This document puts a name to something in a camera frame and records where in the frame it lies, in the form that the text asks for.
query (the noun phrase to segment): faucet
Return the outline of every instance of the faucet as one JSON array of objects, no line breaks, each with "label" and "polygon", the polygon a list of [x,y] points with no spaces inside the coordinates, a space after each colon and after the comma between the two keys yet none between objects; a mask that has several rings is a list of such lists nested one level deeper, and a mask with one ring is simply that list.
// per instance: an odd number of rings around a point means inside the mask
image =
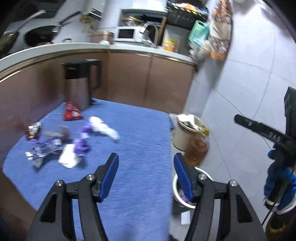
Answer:
[{"label": "faucet", "polygon": [[[148,37],[149,31],[146,30],[149,25],[152,25],[155,27],[154,43],[152,43],[151,39],[149,39],[149,37]],[[144,26],[139,30],[139,32],[143,34],[143,39],[142,39],[143,44],[150,45],[153,48],[157,47],[158,27],[154,23],[152,23],[152,22],[145,23]]]}]

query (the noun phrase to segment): electric kettle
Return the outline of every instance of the electric kettle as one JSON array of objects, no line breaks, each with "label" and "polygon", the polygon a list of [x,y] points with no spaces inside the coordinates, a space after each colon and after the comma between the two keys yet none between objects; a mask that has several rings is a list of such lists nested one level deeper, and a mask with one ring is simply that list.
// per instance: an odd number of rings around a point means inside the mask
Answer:
[{"label": "electric kettle", "polygon": [[[74,60],[62,64],[65,68],[65,101],[73,102],[81,111],[91,105],[92,91],[100,88],[102,63],[97,59]],[[91,86],[90,67],[97,67],[96,85]]]}]

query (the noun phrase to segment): white countertop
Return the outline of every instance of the white countertop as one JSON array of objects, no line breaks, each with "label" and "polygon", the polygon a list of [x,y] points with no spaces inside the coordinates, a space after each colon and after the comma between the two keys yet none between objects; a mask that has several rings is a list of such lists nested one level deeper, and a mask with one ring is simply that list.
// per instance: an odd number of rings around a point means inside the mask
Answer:
[{"label": "white countertop", "polygon": [[186,61],[189,63],[196,64],[196,61],[191,57],[166,51],[163,49],[154,49],[151,47],[143,47],[137,45],[127,45],[127,44],[115,44],[115,45],[101,45],[97,43],[58,43],[50,45],[42,45],[34,48],[25,49],[11,55],[8,55],[0,59],[0,72],[4,69],[9,68],[17,63],[23,62],[25,60],[46,55],[50,53],[68,51],[68,50],[78,50],[78,49],[106,49],[106,50],[126,50],[126,51],[137,51],[143,53],[158,54],[169,58],[175,58],[178,60]]}]

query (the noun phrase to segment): tiled floor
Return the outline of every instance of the tiled floor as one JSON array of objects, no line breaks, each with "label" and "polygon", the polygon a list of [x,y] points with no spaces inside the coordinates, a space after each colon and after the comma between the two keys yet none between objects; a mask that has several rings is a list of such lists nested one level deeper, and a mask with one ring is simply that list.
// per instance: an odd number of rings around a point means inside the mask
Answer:
[{"label": "tiled floor", "polygon": [[[214,3],[208,1],[210,10]],[[262,200],[267,168],[272,163],[267,157],[272,142],[238,126],[233,117],[243,114],[285,132],[284,95],[288,86],[296,88],[296,44],[281,20],[254,0],[234,2],[233,12],[232,43],[226,61],[217,65],[207,60],[194,78],[198,84],[191,89],[204,93],[201,85],[210,88],[202,112],[211,131],[210,151],[201,168],[214,181],[237,180],[262,221],[267,214]],[[218,201],[215,208],[209,240],[216,239]],[[175,217],[171,233],[184,240],[188,227]]]}]

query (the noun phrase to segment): black cable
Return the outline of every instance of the black cable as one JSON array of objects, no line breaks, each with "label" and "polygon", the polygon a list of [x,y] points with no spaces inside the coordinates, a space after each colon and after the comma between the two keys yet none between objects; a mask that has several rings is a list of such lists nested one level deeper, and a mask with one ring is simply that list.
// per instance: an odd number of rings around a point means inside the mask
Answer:
[{"label": "black cable", "polygon": [[[291,178],[291,176],[293,175],[293,173],[294,173],[294,171],[295,171],[295,166],[296,166],[296,163],[294,163],[294,166],[293,166],[293,169],[292,169],[292,171],[291,171],[290,176],[289,176],[289,177],[285,180],[285,182],[283,183],[283,185],[282,185],[282,187],[281,187],[281,189],[280,189],[280,191],[279,191],[279,194],[280,194],[280,192],[281,192],[282,189],[285,189],[285,191],[286,191],[286,189],[287,189],[287,187],[288,187],[288,185],[289,185],[289,182],[290,182],[290,178]],[[278,200],[278,201],[281,201],[282,197],[283,197],[284,194],[285,194],[285,191],[283,192],[282,195],[280,195],[281,197],[279,196],[278,199],[280,199],[280,200]],[[267,215],[265,216],[265,218],[264,218],[264,220],[263,220],[263,222],[262,222],[262,226],[263,226],[263,224],[265,223],[266,219],[268,218],[269,214],[271,213],[271,211],[273,210],[275,204],[276,204],[278,201],[275,200],[275,202],[273,203],[271,209],[269,209]]]}]

